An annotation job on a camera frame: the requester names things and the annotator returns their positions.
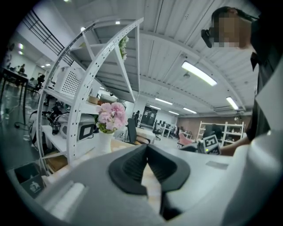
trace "fluorescent light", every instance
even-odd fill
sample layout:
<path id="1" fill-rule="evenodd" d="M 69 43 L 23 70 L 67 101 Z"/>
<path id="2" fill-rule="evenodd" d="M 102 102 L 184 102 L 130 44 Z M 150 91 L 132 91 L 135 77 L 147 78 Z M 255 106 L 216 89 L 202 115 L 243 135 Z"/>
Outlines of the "fluorescent light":
<path id="1" fill-rule="evenodd" d="M 161 108 L 157 108 L 157 107 L 154 107 L 154 106 L 152 106 L 152 105 L 149 105 L 150 107 L 152 107 L 152 108 L 156 108 L 156 109 L 158 109 L 158 110 L 161 110 Z"/>
<path id="2" fill-rule="evenodd" d="M 192 112 L 192 113 L 196 114 L 195 111 L 192 111 L 192 110 L 190 110 L 190 109 L 188 109 L 188 108 L 183 108 L 183 109 L 186 110 L 186 111 L 189 111 L 189 112 Z"/>
<path id="3" fill-rule="evenodd" d="M 175 113 L 175 112 L 172 112 L 172 111 L 169 111 L 170 113 L 172 113 L 172 114 L 175 114 L 175 115 L 179 115 L 178 113 Z"/>
<path id="4" fill-rule="evenodd" d="M 206 73 L 202 72 L 201 70 L 199 70 L 198 68 L 196 68 L 195 66 L 189 64 L 189 62 L 185 61 L 182 64 L 182 68 L 186 69 L 187 71 L 195 74 L 196 76 L 200 77 L 201 79 L 203 79 L 204 81 L 206 81 L 208 84 L 210 84 L 211 86 L 215 86 L 217 84 L 217 82 L 215 82 L 211 77 L 209 77 Z"/>
<path id="5" fill-rule="evenodd" d="M 167 101 L 164 101 L 164 100 L 160 100 L 160 99 L 158 99 L 158 98 L 155 98 L 155 99 L 156 99 L 157 101 L 161 101 L 161 102 L 163 102 L 163 103 L 172 105 L 172 103 L 170 103 L 170 102 L 167 102 Z"/>
<path id="6" fill-rule="evenodd" d="M 230 105 L 235 109 L 238 110 L 239 107 L 237 106 L 237 104 L 235 103 L 235 101 L 231 98 L 231 97 L 227 97 L 226 100 L 230 103 Z"/>

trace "trash bin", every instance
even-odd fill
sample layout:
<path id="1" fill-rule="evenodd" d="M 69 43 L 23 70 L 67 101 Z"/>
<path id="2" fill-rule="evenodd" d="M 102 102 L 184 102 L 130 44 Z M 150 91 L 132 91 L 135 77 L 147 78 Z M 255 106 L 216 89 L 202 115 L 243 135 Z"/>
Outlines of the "trash bin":
<path id="1" fill-rule="evenodd" d="M 15 169 L 18 182 L 31 197 L 36 198 L 44 189 L 42 178 L 35 163 L 29 163 Z"/>

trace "pink chair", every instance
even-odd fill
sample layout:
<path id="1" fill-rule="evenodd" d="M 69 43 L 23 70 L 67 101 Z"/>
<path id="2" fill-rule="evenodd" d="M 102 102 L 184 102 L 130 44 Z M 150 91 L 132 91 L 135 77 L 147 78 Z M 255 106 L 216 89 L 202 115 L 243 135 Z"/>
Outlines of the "pink chair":
<path id="1" fill-rule="evenodd" d="M 192 141 L 187 139 L 182 132 L 179 132 L 179 137 L 180 137 L 180 140 L 177 143 L 178 148 L 192 143 Z"/>

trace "desk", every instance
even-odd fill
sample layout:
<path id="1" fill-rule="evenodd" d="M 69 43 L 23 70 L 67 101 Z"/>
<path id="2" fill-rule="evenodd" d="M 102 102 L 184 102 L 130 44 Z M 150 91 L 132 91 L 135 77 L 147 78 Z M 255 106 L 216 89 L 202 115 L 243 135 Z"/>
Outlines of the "desk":
<path id="1" fill-rule="evenodd" d="M 133 144 L 125 143 L 116 139 L 111 140 L 111 152 L 121 150 L 126 147 L 131 147 Z M 80 163 L 95 157 L 95 150 L 91 150 L 88 153 L 84 154 L 80 158 L 74 160 L 74 165 L 77 166 Z M 53 173 L 52 175 L 46 177 L 42 176 L 43 181 L 45 184 L 51 185 L 58 179 L 60 179 L 62 176 L 64 176 L 66 173 L 68 173 L 71 170 L 70 165 L 66 165 L 57 172 Z M 153 172 L 151 171 L 149 165 L 146 165 L 143 177 L 141 180 L 141 184 L 146 187 L 147 193 L 148 193 L 148 202 L 150 206 L 155 210 L 155 212 L 158 214 L 160 210 L 161 205 L 161 186 L 156 177 L 154 176 Z"/>
<path id="2" fill-rule="evenodd" d="M 6 74 L 7 76 L 14 77 L 14 78 L 19 79 L 23 82 L 22 88 L 21 88 L 21 94 L 19 96 L 19 104 L 21 104 L 22 92 L 23 92 L 23 87 L 24 87 L 24 84 L 25 84 L 25 91 L 23 93 L 23 123 L 25 125 L 26 124 L 25 110 L 26 110 L 26 95 L 27 95 L 28 78 L 25 77 L 25 76 L 19 75 L 18 73 L 13 72 L 11 70 L 8 70 L 6 68 L 2 68 L 2 69 L 3 69 L 3 75 Z M 1 111 L 2 96 L 3 96 L 4 89 L 5 89 L 6 80 L 7 80 L 7 77 L 4 76 L 4 81 L 3 81 L 2 91 L 1 91 L 1 97 L 0 97 L 0 111 Z"/>
<path id="3" fill-rule="evenodd" d="M 136 131 L 137 131 L 137 135 L 149 139 L 150 143 L 154 144 L 155 134 L 152 131 L 148 131 L 137 127 L 136 127 Z"/>
<path id="4" fill-rule="evenodd" d="M 167 138 L 168 138 L 168 137 L 169 137 L 169 134 L 170 134 L 171 129 L 170 129 L 170 128 L 163 128 L 162 136 L 164 136 L 164 131 L 165 131 L 165 130 L 168 130 L 168 135 L 167 135 Z"/>
<path id="5" fill-rule="evenodd" d="M 184 132 L 184 131 L 180 131 L 180 132 L 183 133 L 183 134 L 185 134 L 186 137 L 187 137 L 187 136 L 190 136 L 190 139 L 191 139 L 191 134 L 188 134 L 188 133 L 186 133 L 186 132 Z"/>

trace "railing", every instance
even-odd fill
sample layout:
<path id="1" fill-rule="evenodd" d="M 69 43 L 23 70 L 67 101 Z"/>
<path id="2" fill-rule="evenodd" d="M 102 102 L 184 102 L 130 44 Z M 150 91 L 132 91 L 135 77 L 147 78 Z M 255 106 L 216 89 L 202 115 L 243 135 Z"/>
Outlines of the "railing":
<path id="1" fill-rule="evenodd" d="M 23 19 L 23 23 L 28 29 L 34 33 L 46 46 L 48 46 L 57 56 L 64 49 L 64 46 L 59 42 L 58 39 L 51 33 L 51 31 L 43 24 L 36 13 L 31 10 Z M 72 65 L 74 60 L 70 55 L 66 54 L 63 60 L 68 64 Z"/>

